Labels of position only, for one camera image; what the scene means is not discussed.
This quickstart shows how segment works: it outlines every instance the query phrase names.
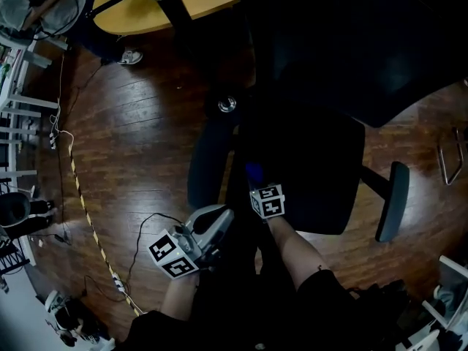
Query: chair armrest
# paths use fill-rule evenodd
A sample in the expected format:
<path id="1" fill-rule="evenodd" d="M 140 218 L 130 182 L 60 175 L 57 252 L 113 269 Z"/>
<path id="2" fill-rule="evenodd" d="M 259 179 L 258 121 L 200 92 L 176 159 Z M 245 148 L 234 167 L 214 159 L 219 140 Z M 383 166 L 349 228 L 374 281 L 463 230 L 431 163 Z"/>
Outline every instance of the chair armrest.
<path id="1" fill-rule="evenodd" d="M 195 209 L 218 203 L 234 126 L 223 119 L 208 119 L 192 154 L 187 196 Z"/>
<path id="2" fill-rule="evenodd" d="M 387 181 L 374 171 L 363 167 L 361 178 L 385 200 L 375 239 L 379 242 L 389 242 L 398 233 L 407 206 L 410 169 L 400 162 L 392 162 L 390 179 Z"/>

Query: striped cable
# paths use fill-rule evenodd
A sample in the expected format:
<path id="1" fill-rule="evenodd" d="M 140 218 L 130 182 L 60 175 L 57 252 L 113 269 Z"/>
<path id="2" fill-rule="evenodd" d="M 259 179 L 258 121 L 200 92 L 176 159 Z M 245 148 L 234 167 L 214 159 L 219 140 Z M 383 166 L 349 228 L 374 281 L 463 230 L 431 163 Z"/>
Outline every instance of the striped cable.
<path id="1" fill-rule="evenodd" d="M 73 159 L 73 153 L 72 153 L 72 144 L 68 147 L 68 153 L 70 156 L 70 161 L 72 164 L 72 172 L 73 172 L 73 177 L 75 177 L 75 185 L 76 185 L 76 190 L 78 190 L 78 196 L 80 197 L 81 201 L 81 206 L 83 207 L 83 210 L 85 211 L 86 219 L 88 220 L 89 227 L 93 230 L 93 237 L 94 240 L 96 241 L 96 244 L 101 251 L 102 259 L 104 259 L 105 264 L 107 265 L 107 268 L 109 269 L 110 275 L 112 276 L 112 279 L 114 281 L 114 285 L 118 288 L 118 291 L 121 292 L 123 295 L 125 295 L 126 302 L 129 304 L 129 306 L 133 309 L 133 312 L 137 315 L 140 316 L 143 314 L 143 311 L 141 311 L 140 308 L 134 303 L 132 298 L 125 292 L 125 287 L 122 284 L 122 281 L 118 274 L 113 270 L 112 266 L 109 263 L 109 260 L 107 259 L 107 255 L 104 252 L 104 249 L 102 248 L 101 242 L 99 242 L 99 237 L 97 236 L 96 229 L 94 229 L 93 222 L 91 220 L 91 217 L 89 216 L 88 209 L 86 209 L 86 204 L 85 204 L 85 199 L 83 197 L 83 193 L 81 192 L 80 188 L 80 182 L 78 180 L 78 174 L 76 173 L 76 165 L 75 165 L 75 160 Z"/>

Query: sneaker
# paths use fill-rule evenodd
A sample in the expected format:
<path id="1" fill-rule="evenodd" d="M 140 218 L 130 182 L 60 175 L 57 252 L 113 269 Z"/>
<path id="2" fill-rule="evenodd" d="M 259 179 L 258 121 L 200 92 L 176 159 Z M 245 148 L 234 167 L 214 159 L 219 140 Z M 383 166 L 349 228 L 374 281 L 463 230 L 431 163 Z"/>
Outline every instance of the sneaker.
<path id="1" fill-rule="evenodd" d="M 141 61 L 143 54 L 136 50 L 126 50 L 122 59 L 118 62 L 120 65 L 133 65 Z"/>

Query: desk leg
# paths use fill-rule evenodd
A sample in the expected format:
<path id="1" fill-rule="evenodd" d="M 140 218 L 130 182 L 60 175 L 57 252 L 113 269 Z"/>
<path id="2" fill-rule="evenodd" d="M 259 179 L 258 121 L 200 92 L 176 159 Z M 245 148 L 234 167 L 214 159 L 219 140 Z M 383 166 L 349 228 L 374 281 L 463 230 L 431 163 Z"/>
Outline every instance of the desk leg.
<path id="1" fill-rule="evenodd" d="M 62 50 L 68 50 L 68 44 L 63 40 L 48 37 L 47 39 L 45 39 L 45 41 L 55 45 L 56 47 L 61 48 Z"/>
<path id="2" fill-rule="evenodd" d="M 11 113 L 11 114 L 16 114 L 18 116 L 27 116 L 27 117 L 36 117 L 36 118 L 41 117 L 41 113 L 32 112 L 31 110 L 26 110 L 26 109 L 3 108 L 1 111 L 3 113 Z"/>
<path id="3" fill-rule="evenodd" d="M 0 127 L 0 132 L 10 132 L 12 134 L 36 135 L 36 130 L 13 129 L 12 127 Z"/>
<path id="4" fill-rule="evenodd" d="M 20 144 L 21 140 L 19 139 L 0 139 L 0 144 Z"/>
<path id="5" fill-rule="evenodd" d="M 52 109 L 57 109 L 59 107 L 59 105 L 56 102 L 46 102 L 45 100 L 34 99 L 32 97 L 24 97 L 18 94 L 10 95 L 8 99 L 11 100 L 12 102 L 23 102 L 25 104 L 38 105 L 40 107 L 46 107 L 46 108 L 52 108 Z"/>
<path id="6" fill-rule="evenodd" d="M 0 172 L 0 178 L 12 178 L 23 176 L 37 176 L 37 170 L 20 170 L 18 172 Z"/>
<path id="7" fill-rule="evenodd" d="M 52 61 L 48 58 L 29 52 L 28 50 L 24 53 L 24 61 L 37 65 L 43 69 L 47 69 L 52 64 Z"/>

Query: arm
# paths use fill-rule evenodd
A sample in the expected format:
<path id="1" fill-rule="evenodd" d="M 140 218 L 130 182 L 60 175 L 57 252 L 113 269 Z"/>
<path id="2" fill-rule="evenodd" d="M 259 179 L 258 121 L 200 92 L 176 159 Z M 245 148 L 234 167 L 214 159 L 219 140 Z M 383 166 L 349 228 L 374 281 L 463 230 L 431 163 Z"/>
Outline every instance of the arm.
<path id="1" fill-rule="evenodd" d="M 39 20 L 55 3 L 59 0 L 45 0 L 40 7 L 34 7 L 26 17 L 21 30 L 27 30 L 31 25 Z"/>
<path id="2" fill-rule="evenodd" d="M 160 312 L 177 320 L 187 321 L 197 291 L 199 273 L 193 273 L 170 282 Z"/>
<path id="3" fill-rule="evenodd" d="M 329 269 L 315 247 L 297 234 L 285 219 L 269 219 L 268 226 L 296 289 L 320 269 Z"/>

